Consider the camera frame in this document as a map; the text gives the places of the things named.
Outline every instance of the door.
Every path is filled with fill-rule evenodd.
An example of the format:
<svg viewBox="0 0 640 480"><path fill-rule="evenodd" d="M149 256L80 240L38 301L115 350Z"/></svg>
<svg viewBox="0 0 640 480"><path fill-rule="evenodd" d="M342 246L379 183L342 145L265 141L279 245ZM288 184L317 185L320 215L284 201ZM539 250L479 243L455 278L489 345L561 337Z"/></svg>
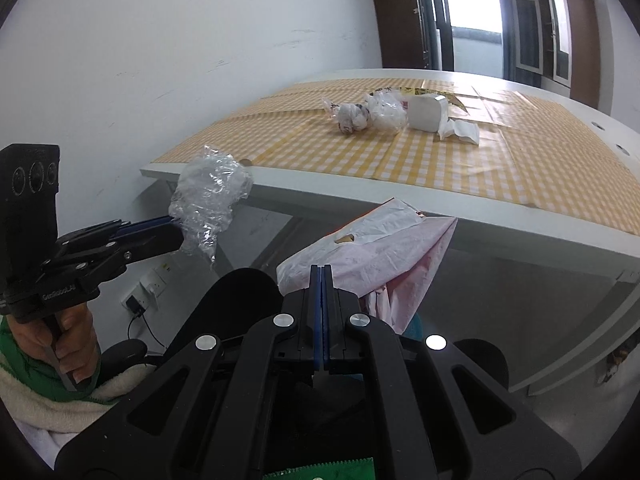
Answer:
<svg viewBox="0 0 640 480"><path fill-rule="evenodd" d="M418 0L373 0L384 68L431 68Z"/></svg>
<svg viewBox="0 0 640 480"><path fill-rule="evenodd" d="M442 70L502 77L500 0L430 0Z"/></svg>

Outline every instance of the green sleeve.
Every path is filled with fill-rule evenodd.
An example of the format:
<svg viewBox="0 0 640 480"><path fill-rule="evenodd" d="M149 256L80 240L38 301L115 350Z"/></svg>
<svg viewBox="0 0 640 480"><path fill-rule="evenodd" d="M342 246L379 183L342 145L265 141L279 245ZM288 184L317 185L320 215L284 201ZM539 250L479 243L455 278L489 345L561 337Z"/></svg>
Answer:
<svg viewBox="0 0 640 480"><path fill-rule="evenodd" d="M2 368L22 384L50 400L69 402L70 400L85 399L95 389L95 384L98 381L100 362L98 362L91 384L87 389L82 392L68 392L53 367L29 357L20 350L6 318L2 318L2 323L0 323L0 352L4 356L4 363L0 362Z"/></svg>

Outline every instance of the gingham tablecloth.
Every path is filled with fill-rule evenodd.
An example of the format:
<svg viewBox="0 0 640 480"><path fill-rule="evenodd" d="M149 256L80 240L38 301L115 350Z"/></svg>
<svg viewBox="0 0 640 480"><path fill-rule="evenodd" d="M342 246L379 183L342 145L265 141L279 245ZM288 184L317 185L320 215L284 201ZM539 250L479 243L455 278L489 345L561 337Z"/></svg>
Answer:
<svg viewBox="0 0 640 480"><path fill-rule="evenodd" d="M407 128L345 136L322 97L361 102L382 87L452 92L449 116L480 127L480 145ZM640 235L640 184L562 105L519 92L423 79L302 83L236 111L154 162L188 162L203 145L255 166L412 184L505 200Z"/></svg>

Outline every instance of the finger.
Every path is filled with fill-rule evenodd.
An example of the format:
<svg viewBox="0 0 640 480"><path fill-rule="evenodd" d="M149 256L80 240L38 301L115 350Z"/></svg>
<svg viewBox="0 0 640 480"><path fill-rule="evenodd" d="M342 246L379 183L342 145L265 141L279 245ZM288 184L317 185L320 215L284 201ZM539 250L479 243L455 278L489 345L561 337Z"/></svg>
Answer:
<svg viewBox="0 0 640 480"><path fill-rule="evenodd" d="M64 332L56 342L56 356L63 359L65 356L76 352L89 342L93 331L94 318L87 310L84 318Z"/></svg>
<svg viewBox="0 0 640 480"><path fill-rule="evenodd" d="M87 345L75 352L71 352L71 354L68 354L65 358L60 359L60 371L66 374L87 364L95 352L96 341L95 332L92 331L92 339Z"/></svg>
<svg viewBox="0 0 640 480"><path fill-rule="evenodd" d="M82 322L88 312L89 309L87 308L86 303L81 303L63 310L62 313L60 313L59 318L62 330L69 330L71 327Z"/></svg>
<svg viewBox="0 0 640 480"><path fill-rule="evenodd" d="M14 316L7 316L6 320L14 338L22 337L38 346L51 345L53 338L43 320L37 319L28 323L18 323Z"/></svg>
<svg viewBox="0 0 640 480"><path fill-rule="evenodd" d="M100 359L100 354L98 354L98 349L94 349L94 353L92 354L89 362L84 366L78 368L78 370L74 371L74 379L76 383L80 381L84 381L85 379L92 377L95 373L95 369L98 365L98 360Z"/></svg>
<svg viewBox="0 0 640 480"><path fill-rule="evenodd" d="M27 354L29 357L37 359L38 361L49 363L49 359L47 358L47 354L45 353L43 346L36 344L25 337L14 336L14 339L18 348L20 348L23 353Z"/></svg>

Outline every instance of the white plastic bag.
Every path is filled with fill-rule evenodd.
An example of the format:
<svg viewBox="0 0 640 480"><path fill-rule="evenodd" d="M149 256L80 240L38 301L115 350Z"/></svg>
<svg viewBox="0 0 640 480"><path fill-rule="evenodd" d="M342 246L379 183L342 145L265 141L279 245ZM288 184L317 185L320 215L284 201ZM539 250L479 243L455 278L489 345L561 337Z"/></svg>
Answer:
<svg viewBox="0 0 640 480"><path fill-rule="evenodd" d="M330 119L344 134L359 132L368 126L393 130L406 124L406 111L402 107L401 95L397 90L376 90L365 97L364 104L336 104L327 98L322 98L322 104Z"/></svg>
<svg viewBox="0 0 640 480"><path fill-rule="evenodd" d="M365 97L365 103L376 128L392 130L405 126L406 110L402 106L402 96L398 90L376 90Z"/></svg>
<svg viewBox="0 0 640 480"><path fill-rule="evenodd" d="M169 215L182 225L182 249L201 250L213 263L218 233L229 227L232 205L249 195L252 183L251 174L231 155L204 146L180 174L169 206Z"/></svg>
<svg viewBox="0 0 640 480"><path fill-rule="evenodd" d="M307 288L312 265L331 265L334 286L367 296L369 313L400 334L427 293L457 221L427 217L391 199L282 262L278 288L283 295Z"/></svg>

